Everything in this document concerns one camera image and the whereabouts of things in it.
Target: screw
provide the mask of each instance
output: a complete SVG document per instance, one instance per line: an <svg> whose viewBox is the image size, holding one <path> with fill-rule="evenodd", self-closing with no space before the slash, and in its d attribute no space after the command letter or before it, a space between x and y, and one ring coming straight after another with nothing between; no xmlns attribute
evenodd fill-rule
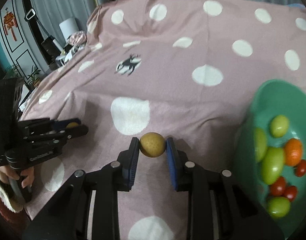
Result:
<svg viewBox="0 0 306 240"><path fill-rule="evenodd" d="M83 170L77 170L74 172L74 176L79 178L79 177L82 177L84 174L84 171Z"/></svg>
<svg viewBox="0 0 306 240"><path fill-rule="evenodd" d="M194 167L195 167L195 163L194 163L194 162L186 162L186 163L185 163L185 166L186 166L187 168L194 168Z"/></svg>
<svg viewBox="0 0 306 240"><path fill-rule="evenodd" d="M232 173L229 170L223 170L222 171L223 176L225 177L230 177L232 175Z"/></svg>
<svg viewBox="0 0 306 240"><path fill-rule="evenodd" d="M121 164L118 162L118 161L114 161L114 162L111 162L111 167L112 168L117 168L119 167Z"/></svg>

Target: cartoon print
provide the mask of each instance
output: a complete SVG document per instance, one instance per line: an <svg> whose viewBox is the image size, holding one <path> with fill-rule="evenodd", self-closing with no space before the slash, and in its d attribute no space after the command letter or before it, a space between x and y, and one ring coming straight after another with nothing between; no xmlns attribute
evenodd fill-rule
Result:
<svg viewBox="0 0 306 240"><path fill-rule="evenodd" d="M127 76L131 75L136 68L138 68L141 65L142 59L139 58L140 55L130 54L130 56L124 60L121 61L116 66L116 73L120 73L121 75L124 75L125 73L128 73Z"/></svg>

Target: pink bedsheet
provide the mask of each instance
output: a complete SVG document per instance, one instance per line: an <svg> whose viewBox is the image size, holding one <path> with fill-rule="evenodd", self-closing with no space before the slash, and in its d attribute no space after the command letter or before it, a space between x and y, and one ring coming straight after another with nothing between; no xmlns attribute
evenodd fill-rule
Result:
<svg viewBox="0 0 306 240"><path fill-rule="evenodd" d="M34 92L24 119L89 126L36 167L33 218L76 169L98 170L147 132L173 136L204 168L229 168L234 136L258 87L280 78L306 91L306 10L246 0L120 0L96 8L84 50ZM185 239L187 194L166 155L140 154L119 193L121 239Z"/></svg>

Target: blue gripper pad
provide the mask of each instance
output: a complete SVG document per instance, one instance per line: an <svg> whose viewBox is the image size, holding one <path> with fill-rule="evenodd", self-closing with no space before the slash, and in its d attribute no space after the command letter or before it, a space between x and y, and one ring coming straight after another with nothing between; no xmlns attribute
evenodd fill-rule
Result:
<svg viewBox="0 0 306 240"><path fill-rule="evenodd" d="M169 176L172 182L172 186L174 190L177 190L178 189L178 176L177 176L177 170L175 166L174 157L178 157L178 156L174 156L174 153L175 155L177 155L177 150L175 148L173 138L168 138L166 140L166 157L167 157L167 163L168 163L168 171L169 171Z"/></svg>

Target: green bowl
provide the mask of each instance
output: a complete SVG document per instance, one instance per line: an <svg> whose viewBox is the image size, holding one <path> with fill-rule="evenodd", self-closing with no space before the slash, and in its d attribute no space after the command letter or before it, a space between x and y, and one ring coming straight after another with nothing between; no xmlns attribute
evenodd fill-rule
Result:
<svg viewBox="0 0 306 240"><path fill-rule="evenodd" d="M270 121L283 114L290 121L287 133L281 138L273 138L269 132ZM254 129L262 128L267 136L267 145L283 147L290 138L298 138L303 144L303 159L306 160L306 94L298 87L282 80L269 80L261 85L250 106L248 117L242 126L233 173L248 195L266 207L269 187L261 180L260 163L255 161ZM298 178L293 167L284 166L282 176L287 183L298 189L296 199L291 203L290 212L275 220L282 229L285 239L298 231L306 217L306 174Z"/></svg>

